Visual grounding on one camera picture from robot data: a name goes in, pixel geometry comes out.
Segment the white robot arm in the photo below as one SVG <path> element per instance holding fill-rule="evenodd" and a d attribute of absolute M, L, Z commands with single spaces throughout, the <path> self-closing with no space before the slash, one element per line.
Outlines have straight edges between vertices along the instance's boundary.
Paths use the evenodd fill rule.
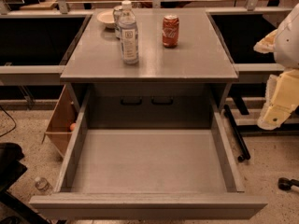
<path fill-rule="evenodd" d="M 268 78 L 265 103 L 257 121 L 261 129 L 274 130 L 299 106 L 299 5 L 253 49 L 273 53 L 275 62 L 284 67 L 280 75 Z"/>

